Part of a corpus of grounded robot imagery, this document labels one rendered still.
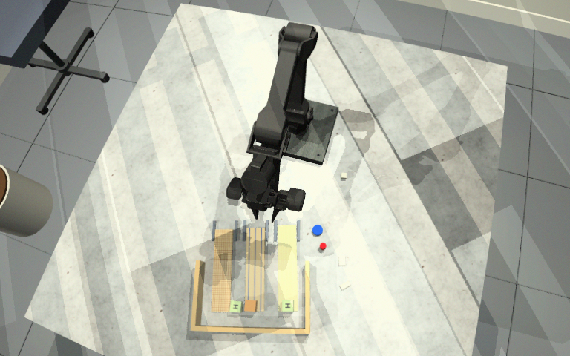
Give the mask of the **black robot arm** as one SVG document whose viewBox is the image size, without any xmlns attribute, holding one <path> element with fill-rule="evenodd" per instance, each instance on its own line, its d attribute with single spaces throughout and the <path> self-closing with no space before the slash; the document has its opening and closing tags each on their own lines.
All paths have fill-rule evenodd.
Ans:
<svg viewBox="0 0 570 356">
<path fill-rule="evenodd" d="M 249 209 L 266 211 L 276 207 L 278 193 L 269 183 L 280 171 L 291 133 L 304 136 L 314 118 L 305 87 L 307 59 L 317 40 L 318 32 L 311 25 L 289 22 L 279 31 L 278 60 L 269 98 L 253 123 L 246 149 L 253 158 L 240 179 L 248 191 Z M 262 144 L 253 145 L 254 141 Z"/>
</svg>

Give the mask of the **blue cylinder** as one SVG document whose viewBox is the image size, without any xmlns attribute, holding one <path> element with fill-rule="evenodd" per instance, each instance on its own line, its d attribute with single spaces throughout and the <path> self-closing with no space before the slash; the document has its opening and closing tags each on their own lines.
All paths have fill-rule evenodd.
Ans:
<svg viewBox="0 0 570 356">
<path fill-rule="evenodd" d="M 323 228 L 320 225 L 315 225 L 312 229 L 312 232 L 316 236 L 320 236 L 323 233 Z"/>
</svg>

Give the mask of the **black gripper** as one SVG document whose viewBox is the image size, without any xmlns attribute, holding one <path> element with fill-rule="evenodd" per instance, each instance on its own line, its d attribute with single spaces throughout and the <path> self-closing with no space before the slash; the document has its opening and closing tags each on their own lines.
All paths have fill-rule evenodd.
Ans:
<svg viewBox="0 0 570 356">
<path fill-rule="evenodd" d="M 291 211 L 302 211 L 306 192 L 298 188 L 290 188 L 287 190 L 278 190 L 280 171 L 272 177 L 269 184 L 275 185 L 275 192 L 278 193 L 278 201 L 274 207 L 272 214 L 272 223 L 274 222 L 279 211 L 286 209 Z M 242 203 L 246 203 L 248 191 L 242 186 L 241 178 L 234 177 L 226 188 L 226 197 L 233 200 L 239 200 L 243 195 Z M 258 219 L 259 210 L 251 209 L 255 219 Z"/>
</svg>

